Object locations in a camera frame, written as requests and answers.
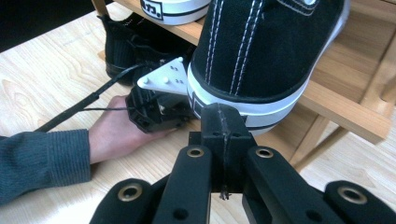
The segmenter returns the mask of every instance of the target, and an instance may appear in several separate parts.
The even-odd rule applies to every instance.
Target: black sneaker
[[[107,15],[99,19],[106,30],[106,72],[110,77],[138,63],[150,62],[155,68],[177,57],[184,57],[189,62],[195,50],[191,43],[135,13],[123,21],[113,21]],[[151,70],[135,70],[119,83],[132,86]]]
[[[349,0],[214,0],[188,71],[191,107],[222,103],[247,128],[285,118],[344,26]]]

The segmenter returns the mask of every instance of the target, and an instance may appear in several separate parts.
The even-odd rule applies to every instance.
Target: black plastic part
[[[212,154],[202,146],[180,150],[153,223],[208,223]]]
[[[343,223],[276,150],[251,148],[246,167],[275,223]]]
[[[201,116],[201,145],[213,153],[212,191],[242,193],[247,150],[257,146],[239,112],[228,105],[207,105]]]
[[[139,197],[124,202],[119,198],[120,191],[128,186],[139,186],[142,192]],[[91,219],[91,224],[119,224],[119,223],[143,223],[146,212],[149,209],[152,189],[148,182],[139,179],[127,179],[115,185],[100,202]]]
[[[324,200],[346,223],[395,223],[396,214],[367,189],[348,181],[326,186]]]
[[[161,201],[161,197],[163,196],[163,191],[166,187],[166,183],[168,182],[169,175],[155,182],[151,186],[151,202],[149,204],[149,208],[146,212],[146,215],[141,223],[151,223],[152,219],[154,219],[155,213],[157,212],[158,205]]]
[[[201,145],[201,132],[190,132],[189,146],[191,145]]]
[[[187,100],[179,98],[171,102],[172,106],[160,105],[162,98],[169,98],[170,93],[158,93],[144,90],[138,86],[132,88],[131,93],[126,98],[129,119],[144,133],[153,133],[162,130],[179,128],[185,125],[186,121],[193,118]]]
[[[272,217],[265,202],[249,178],[245,183],[242,205],[249,223],[272,223]]]

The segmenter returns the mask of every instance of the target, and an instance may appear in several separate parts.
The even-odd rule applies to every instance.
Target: gray sleeve
[[[87,130],[0,138],[0,205],[34,189],[90,179]]]

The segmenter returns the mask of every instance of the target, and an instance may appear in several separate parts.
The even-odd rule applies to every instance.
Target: wooden slat
[[[321,115],[317,115],[312,126],[305,134],[303,141],[297,147],[293,156],[291,157],[289,161],[291,165],[295,165],[297,162],[305,158],[308,155],[308,153],[312,150],[312,148],[314,148],[317,145],[319,138],[323,134],[329,122],[330,122],[329,119]]]
[[[259,146],[276,149],[289,161],[317,116],[318,113],[297,104],[274,129],[255,136],[256,142]]]
[[[373,76],[373,79],[367,88],[367,92],[364,94],[361,100],[361,105],[364,105],[375,112],[390,118],[394,102],[387,102],[381,100],[382,92],[386,86],[396,77],[396,31],[393,35],[393,39],[390,41],[389,47],[384,54],[381,64]]]
[[[384,89],[384,92],[382,93],[381,98],[388,103],[395,103],[395,100],[396,100],[396,77],[394,77],[393,80],[390,83],[388,83],[388,85]]]
[[[92,0],[92,3],[99,16],[108,15],[105,0]]]
[[[389,2],[389,3],[392,3],[392,4],[396,4],[396,0],[382,0],[382,1]]]
[[[389,47],[395,27],[352,11],[342,33],[319,60],[312,80],[359,103]]]
[[[105,51],[104,51],[104,50],[101,50],[101,51],[98,53],[98,57],[99,57],[100,59],[102,59],[103,61],[105,61],[105,60],[106,60],[106,53],[105,53]]]
[[[314,81],[309,82],[299,103],[375,144],[387,137],[391,127],[390,119]]]
[[[312,149],[307,156],[305,156],[301,161],[294,164],[294,169],[297,172],[302,171],[306,165],[311,163],[314,159],[319,157],[323,152],[329,149],[334,143],[338,142],[342,137],[347,135],[348,130],[343,127],[337,128],[332,132],[326,139],[324,139],[317,147]]]
[[[396,23],[396,5],[389,2],[378,0],[351,0],[351,9],[379,18],[383,21]]]

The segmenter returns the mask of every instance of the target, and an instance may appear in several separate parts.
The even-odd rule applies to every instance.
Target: wire
[[[118,108],[99,108],[99,107],[93,107],[93,108],[85,108],[82,109],[82,111],[92,111],[92,110],[135,110],[134,107],[118,107]]]
[[[58,124],[64,122],[67,119],[70,119],[72,116],[77,114],[79,111],[83,111],[84,108],[87,105],[92,104],[96,100],[99,99],[100,94],[102,94],[104,91],[106,91],[108,88],[110,88],[114,83],[118,82],[121,78],[123,78],[125,75],[129,74],[130,72],[133,72],[134,70],[141,68],[141,67],[151,67],[151,64],[148,63],[141,63],[141,64],[136,64],[132,67],[129,67],[113,78],[111,78],[105,85],[103,85],[101,88],[99,88],[97,91],[91,93],[84,99],[82,99],[80,102],[76,103],[75,105],[71,106],[70,108],[66,109],[64,112],[56,116],[55,118],[51,119],[41,127],[35,130],[35,132],[43,132],[46,133],[49,130],[53,129],[56,127]]]

